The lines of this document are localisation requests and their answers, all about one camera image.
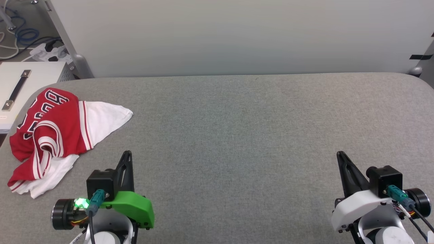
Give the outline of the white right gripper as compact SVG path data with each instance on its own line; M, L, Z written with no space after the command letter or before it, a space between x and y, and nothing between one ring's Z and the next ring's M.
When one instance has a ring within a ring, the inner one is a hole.
M392 199L372 193L368 180L345 152L337 152L337 162L346 199L338 203L332 213L333 230L346 230L356 220L360 220L363 230L395 226Z

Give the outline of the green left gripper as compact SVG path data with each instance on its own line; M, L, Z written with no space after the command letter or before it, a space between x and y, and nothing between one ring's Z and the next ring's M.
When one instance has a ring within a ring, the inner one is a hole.
M155 214L152 202L135 193L131 151L124 151L115 168L114 189L114 199L104 201L100 205L101 209L114 209L134 220L140 228L154 228Z

